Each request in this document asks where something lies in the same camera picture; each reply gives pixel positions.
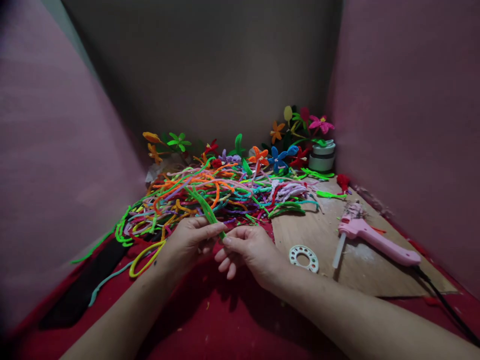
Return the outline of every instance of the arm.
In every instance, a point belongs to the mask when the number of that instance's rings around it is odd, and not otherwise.
[[[237,227],[223,243],[215,259],[228,279],[245,262],[351,359],[480,359],[478,348],[409,311],[291,265],[259,226]]]
[[[204,217],[182,220],[153,265],[62,356],[62,359],[133,359],[182,277],[210,253],[226,230]]]

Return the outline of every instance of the small white jar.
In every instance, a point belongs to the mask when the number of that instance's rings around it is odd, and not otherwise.
[[[326,142],[326,147],[318,144],[313,145],[308,160],[308,167],[316,172],[327,172],[334,167],[335,143],[333,140]]]

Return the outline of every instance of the pink glue gun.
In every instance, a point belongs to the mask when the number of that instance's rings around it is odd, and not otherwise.
[[[345,237],[349,239],[355,239],[356,237],[362,238],[400,265],[410,267],[420,264],[422,258],[418,253],[404,249],[381,236],[366,223],[362,217],[362,213],[362,205],[358,202],[350,204],[343,213],[340,224],[338,225],[338,232],[341,234],[341,237],[333,260],[334,269],[339,266],[340,256],[342,255],[345,244]]]

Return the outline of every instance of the wooden board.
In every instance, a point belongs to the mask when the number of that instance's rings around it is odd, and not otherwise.
[[[316,185],[319,190],[338,193],[340,187],[336,180],[322,182]],[[398,233],[377,211],[368,205],[355,191],[347,200],[360,200],[368,216],[365,219],[371,226],[386,231],[383,235],[397,245],[414,250],[413,246]],[[305,216],[281,215],[273,218],[273,234],[276,246],[280,251],[289,255],[291,247],[305,245],[318,257],[319,276],[327,276],[349,288],[359,290],[376,297],[416,297],[431,296],[430,288],[413,272],[397,265],[373,247],[357,238],[346,239],[342,259],[337,271],[334,272],[332,262],[339,242],[339,220],[345,201],[338,199],[317,198],[323,205],[325,215],[315,213],[313,204],[305,204]],[[443,293],[454,293],[457,289],[430,264],[424,257],[420,264],[421,269],[431,278],[433,284]]]

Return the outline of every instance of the power cord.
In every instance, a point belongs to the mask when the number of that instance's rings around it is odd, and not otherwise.
[[[413,270],[417,273],[417,275],[423,279],[430,287],[433,289],[435,292],[436,296],[440,299],[441,303],[443,306],[448,310],[451,316],[455,319],[455,321],[460,325],[462,330],[464,331],[466,337],[474,344],[475,346],[480,348],[480,339],[474,334],[474,332],[467,326],[466,323],[460,318],[460,316],[457,315],[457,313],[452,309],[450,304],[445,300],[444,296],[440,293],[440,291],[435,287],[435,285],[432,283],[432,280],[427,276],[426,273],[420,269],[420,266],[412,266]]]

